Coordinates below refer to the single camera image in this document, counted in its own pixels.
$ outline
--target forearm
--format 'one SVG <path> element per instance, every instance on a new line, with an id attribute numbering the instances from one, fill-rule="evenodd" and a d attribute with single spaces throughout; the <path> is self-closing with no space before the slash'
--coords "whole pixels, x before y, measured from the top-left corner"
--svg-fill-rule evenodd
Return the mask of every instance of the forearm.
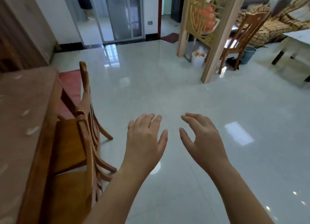
<path id="1" fill-rule="evenodd" d="M 84 224 L 123 224 L 144 179 L 121 167 L 100 196 Z"/>
<path id="2" fill-rule="evenodd" d="M 258 199 L 230 163 L 217 166 L 209 175 L 223 199 L 231 224 L 273 224 Z"/>

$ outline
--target white floor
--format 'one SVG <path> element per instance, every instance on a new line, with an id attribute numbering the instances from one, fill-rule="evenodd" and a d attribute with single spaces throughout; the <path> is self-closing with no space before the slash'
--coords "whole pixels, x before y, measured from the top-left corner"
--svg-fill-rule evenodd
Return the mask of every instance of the white floor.
<path id="1" fill-rule="evenodd" d="M 173 20 L 170 15 L 162 15 L 161 16 L 161 32 L 160 36 L 164 37 L 171 33 L 180 33 L 181 23 L 177 23 Z"/>
<path id="2" fill-rule="evenodd" d="M 99 23 L 104 40 L 113 41 L 114 37 L 109 18 L 100 18 Z M 102 43 L 99 28 L 95 19 L 91 18 L 89 21 L 78 21 L 77 26 L 85 45 Z"/>
<path id="3" fill-rule="evenodd" d="M 275 223 L 309 223 L 310 87 L 303 80 L 310 66 L 289 55 L 272 66 L 272 44 L 240 70 L 225 66 L 222 75 L 202 84 L 202 69 L 177 57 L 176 46 L 161 40 L 108 46 L 108 55 L 98 48 L 58 53 L 53 61 L 61 72 L 86 61 L 95 113 L 114 137 L 102 145 L 101 156 L 115 167 L 124 157 L 130 119 L 144 112 L 163 116 L 167 148 L 160 169 L 138 192 L 127 224 L 228 223 L 216 187 L 181 143 L 179 127 L 193 138 L 180 119 L 185 112 L 213 120 L 231 163 L 270 207 Z M 230 134 L 236 127 L 244 133 Z"/>

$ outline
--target wooden pillar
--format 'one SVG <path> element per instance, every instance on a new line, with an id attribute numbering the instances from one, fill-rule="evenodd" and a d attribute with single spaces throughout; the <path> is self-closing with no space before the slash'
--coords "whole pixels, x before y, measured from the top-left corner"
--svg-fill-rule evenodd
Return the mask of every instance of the wooden pillar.
<path id="1" fill-rule="evenodd" d="M 189 8 L 189 0 L 184 0 L 183 10 L 182 10 L 182 19 L 181 19 L 181 27 L 179 34 L 179 42 L 178 49 L 176 55 L 178 57 L 183 57 L 186 50 L 186 45 L 188 41 L 188 32 L 186 31 L 186 22 L 187 22 L 187 12 Z"/>
<path id="2" fill-rule="evenodd" d="M 200 80 L 203 83 L 209 83 L 211 81 L 211 77 L 224 50 L 225 43 L 229 38 L 231 28 L 240 12 L 243 1 L 244 0 L 227 0 L 223 16 L 217 27 L 217 35 L 213 40 L 211 50 L 208 53 L 206 66 L 201 75 Z"/>

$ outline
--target white table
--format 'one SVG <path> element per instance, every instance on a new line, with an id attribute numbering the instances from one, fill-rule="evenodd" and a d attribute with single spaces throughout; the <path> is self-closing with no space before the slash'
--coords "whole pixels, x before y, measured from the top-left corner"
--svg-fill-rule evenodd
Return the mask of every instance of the white table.
<path id="1" fill-rule="evenodd" d="M 297 55 L 302 55 L 310 60 L 310 29 L 289 32 L 284 35 L 287 37 L 281 42 L 281 51 L 272 61 L 273 65 L 277 64 L 285 52 L 292 53 L 291 59 Z M 305 79 L 305 82 L 310 82 L 310 76 Z"/>

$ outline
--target sliding glass door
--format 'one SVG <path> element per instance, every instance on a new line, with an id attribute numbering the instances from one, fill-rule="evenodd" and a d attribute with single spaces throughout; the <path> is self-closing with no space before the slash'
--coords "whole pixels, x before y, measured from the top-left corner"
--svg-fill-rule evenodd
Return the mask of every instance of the sliding glass door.
<path id="1" fill-rule="evenodd" d="M 144 38 L 142 0 L 91 0 L 102 43 Z"/>

